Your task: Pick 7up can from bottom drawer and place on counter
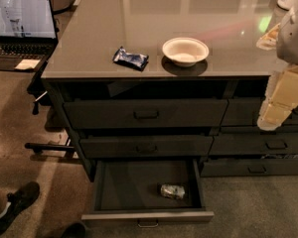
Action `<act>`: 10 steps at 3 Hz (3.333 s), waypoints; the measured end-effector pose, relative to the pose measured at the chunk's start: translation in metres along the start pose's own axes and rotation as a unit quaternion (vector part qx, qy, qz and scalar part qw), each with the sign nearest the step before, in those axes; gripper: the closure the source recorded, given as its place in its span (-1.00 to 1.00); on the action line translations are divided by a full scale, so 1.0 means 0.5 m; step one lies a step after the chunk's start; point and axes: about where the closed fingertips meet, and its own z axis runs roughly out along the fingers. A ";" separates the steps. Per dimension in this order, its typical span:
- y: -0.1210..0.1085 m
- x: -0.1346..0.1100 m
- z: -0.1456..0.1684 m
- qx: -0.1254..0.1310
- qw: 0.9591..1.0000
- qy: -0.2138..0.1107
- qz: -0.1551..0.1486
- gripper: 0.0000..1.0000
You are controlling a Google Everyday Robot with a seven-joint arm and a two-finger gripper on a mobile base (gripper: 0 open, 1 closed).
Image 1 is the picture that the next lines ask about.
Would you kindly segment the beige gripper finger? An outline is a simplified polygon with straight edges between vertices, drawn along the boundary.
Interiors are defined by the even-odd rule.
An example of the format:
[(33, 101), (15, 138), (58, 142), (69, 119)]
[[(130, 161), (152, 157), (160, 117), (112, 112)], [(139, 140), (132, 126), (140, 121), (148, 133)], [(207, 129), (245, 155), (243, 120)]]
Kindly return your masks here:
[(257, 126), (264, 131), (274, 131), (289, 117), (292, 109), (285, 105), (263, 102), (257, 119)]

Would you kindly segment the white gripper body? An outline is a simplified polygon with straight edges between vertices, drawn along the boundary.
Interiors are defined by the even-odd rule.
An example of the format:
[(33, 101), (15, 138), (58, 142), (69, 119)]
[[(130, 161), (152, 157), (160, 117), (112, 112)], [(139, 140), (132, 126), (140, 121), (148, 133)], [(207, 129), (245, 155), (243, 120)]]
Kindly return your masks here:
[(298, 65), (289, 64), (283, 71), (275, 71), (268, 79), (266, 98), (275, 106), (292, 110), (298, 106)]

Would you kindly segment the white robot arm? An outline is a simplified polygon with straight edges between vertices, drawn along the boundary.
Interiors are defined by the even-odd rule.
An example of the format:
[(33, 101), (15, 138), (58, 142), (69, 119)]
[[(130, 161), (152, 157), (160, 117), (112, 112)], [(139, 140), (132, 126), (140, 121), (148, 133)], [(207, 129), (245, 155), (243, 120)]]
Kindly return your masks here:
[(272, 33), (276, 36), (277, 56), (287, 62), (280, 72), (274, 71), (267, 82), (257, 126), (274, 131), (298, 106), (298, 0)]

